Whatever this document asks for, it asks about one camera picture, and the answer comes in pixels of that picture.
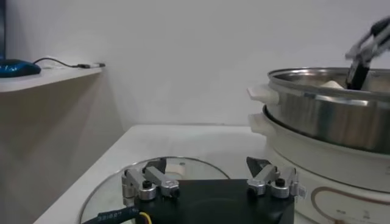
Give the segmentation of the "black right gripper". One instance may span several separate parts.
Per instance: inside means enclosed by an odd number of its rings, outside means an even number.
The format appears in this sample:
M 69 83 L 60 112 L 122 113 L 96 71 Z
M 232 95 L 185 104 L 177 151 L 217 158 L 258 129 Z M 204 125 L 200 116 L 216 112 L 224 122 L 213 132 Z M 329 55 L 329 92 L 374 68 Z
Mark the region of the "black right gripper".
M 360 90 L 365 83 L 373 59 L 389 50 L 389 17 L 375 22 L 346 53 L 351 60 L 346 77 L 347 89 Z

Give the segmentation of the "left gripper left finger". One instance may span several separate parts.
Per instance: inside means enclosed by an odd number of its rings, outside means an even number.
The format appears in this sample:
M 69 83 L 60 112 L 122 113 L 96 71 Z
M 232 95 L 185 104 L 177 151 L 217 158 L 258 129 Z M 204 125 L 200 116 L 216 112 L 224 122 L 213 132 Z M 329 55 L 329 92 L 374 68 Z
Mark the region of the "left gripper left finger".
M 136 200 L 150 202 L 159 195 L 177 199 L 180 197 L 180 184 L 165 173 L 166 158 L 148 161 L 140 169 L 125 169 L 121 175 L 122 203 L 130 206 Z

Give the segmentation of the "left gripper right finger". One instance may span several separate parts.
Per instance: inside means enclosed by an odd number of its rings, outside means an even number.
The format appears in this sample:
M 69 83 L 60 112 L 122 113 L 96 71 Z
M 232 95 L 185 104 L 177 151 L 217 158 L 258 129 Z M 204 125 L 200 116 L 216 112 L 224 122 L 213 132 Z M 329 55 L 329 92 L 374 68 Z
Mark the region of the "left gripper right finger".
M 279 169 L 266 159 L 247 157 L 246 163 L 252 178 L 246 180 L 247 196 L 256 200 L 270 194 L 272 198 L 286 200 L 300 197 L 306 199 L 307 190 L 299 183 L 296 168 Z

